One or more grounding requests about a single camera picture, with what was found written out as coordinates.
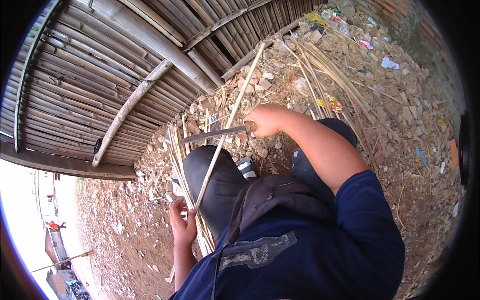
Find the black pants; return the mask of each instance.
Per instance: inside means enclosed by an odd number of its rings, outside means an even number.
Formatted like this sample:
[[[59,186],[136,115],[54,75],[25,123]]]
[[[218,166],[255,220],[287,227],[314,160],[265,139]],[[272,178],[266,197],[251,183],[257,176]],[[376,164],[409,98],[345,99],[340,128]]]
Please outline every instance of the black pants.
[[[318,122],[337,132],[349,141],[352,146],[356,147],[357,138],[352,129],[344,122],[333,118],[319,120]],[[202,188],[202,183],[215,149],[216,146],[212,145],[196,148],[186,157],[183,164],[188,187],[195,201]],[[332,159],[335,159],[334,151],[332,151],[331,155]],[[310,185],[317,198],[323,201],[329,209],[333,210],[335,196],[315,173],[315,170],[313,170],[312,165],[300,148],[293,151],[290,175]],[[248,181],[237,169],[237,165],[233,162],[230,153],[222,149],[199,208],[216,240],[230,223],[235,197],[247,184]]]

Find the shirt sleeve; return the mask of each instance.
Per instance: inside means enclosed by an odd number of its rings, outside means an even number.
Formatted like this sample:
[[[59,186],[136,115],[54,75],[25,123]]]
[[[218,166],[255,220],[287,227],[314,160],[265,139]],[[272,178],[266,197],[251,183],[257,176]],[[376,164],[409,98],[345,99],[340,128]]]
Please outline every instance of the shirt sleeve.
[[[398,288],[405,245],[375,174],[366,170],[349,178],[336,194],[335,210],[338,227],[353,240],[358,257],[372,271],[370,282]]]

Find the person's left arm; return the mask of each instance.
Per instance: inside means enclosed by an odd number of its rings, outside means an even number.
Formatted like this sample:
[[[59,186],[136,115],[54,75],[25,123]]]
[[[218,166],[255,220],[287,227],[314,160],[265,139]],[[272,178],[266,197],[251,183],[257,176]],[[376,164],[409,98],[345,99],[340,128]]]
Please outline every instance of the person's left arm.
[[[175,291],[180,289],[188,273],[197,263],[197,259],[192,253],[192,244],[197,236],[195,211],[191,209],[188,212],[187,222],[183,220],[183,216],[180,214],[182,211],[187,211],[183,199],[177,200],[170,207],[170,223],[174,239]]]

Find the person's right arm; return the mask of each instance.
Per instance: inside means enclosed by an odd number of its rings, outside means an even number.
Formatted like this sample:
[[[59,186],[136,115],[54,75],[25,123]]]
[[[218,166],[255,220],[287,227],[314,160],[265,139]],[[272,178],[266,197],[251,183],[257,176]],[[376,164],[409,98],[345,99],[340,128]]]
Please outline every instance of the person's right arm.
[[[348,178],[368,169],[357,150],[340,134],[285,106],[259,104],[245,120],[258,125],[255,137],[288,134],[334,194]]]

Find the hand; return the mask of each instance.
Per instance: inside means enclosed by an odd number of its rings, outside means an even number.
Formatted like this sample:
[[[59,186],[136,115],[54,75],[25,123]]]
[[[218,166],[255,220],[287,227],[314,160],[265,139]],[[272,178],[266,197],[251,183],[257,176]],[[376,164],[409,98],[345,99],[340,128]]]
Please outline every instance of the hand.
[[[283,131],[285,117],[291,112],[282,105],[259,104],[245,116],[245,120],[254,121],[258,125],[258,129],[252,132],[252,136],[272,136]]]
[[[183,199],[177,200],[170,207],[170,223],[172,226],[174,243],[177,246],[191,247],[197,237],[197,225],[195,224],[195,211],[188,212],[187,222],[183,220],[180,212],[186,212]]]

